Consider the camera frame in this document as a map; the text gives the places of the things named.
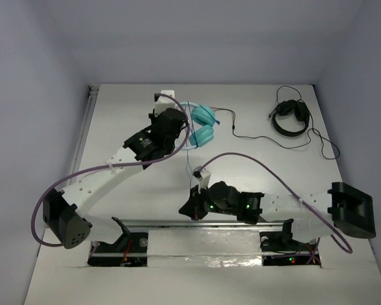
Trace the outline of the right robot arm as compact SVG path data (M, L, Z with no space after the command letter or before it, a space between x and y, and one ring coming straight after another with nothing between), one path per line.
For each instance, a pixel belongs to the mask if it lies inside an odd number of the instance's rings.
M334 182L329 190L302 198L238 191L223 181L210 187L196 185L178 212L192 220L214 213L234 216L250 225L282 222L280 240L289 250L329 235L376 237L372 197L344 182Z

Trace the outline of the teal cat-ear headphones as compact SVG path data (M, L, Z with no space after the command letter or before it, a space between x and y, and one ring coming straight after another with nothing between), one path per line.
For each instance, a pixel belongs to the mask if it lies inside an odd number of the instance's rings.
M190 111L191 128L188 144L185 144L182 150L197 149L211 142L214 139L214 126L220 124L214 110L207 105L192 102L181 102L180 104Z

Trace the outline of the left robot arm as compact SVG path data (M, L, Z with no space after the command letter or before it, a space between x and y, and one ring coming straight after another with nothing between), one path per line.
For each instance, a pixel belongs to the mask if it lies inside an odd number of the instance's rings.
M150 126L125 140L108 162L60 179L41 196L37 205L43 208L43 220L57 237L55 247L71 249L82 243L92 228L86 216L106 194L182 149L175 141L181 132L190 132L182 106L154 111L150 120Z

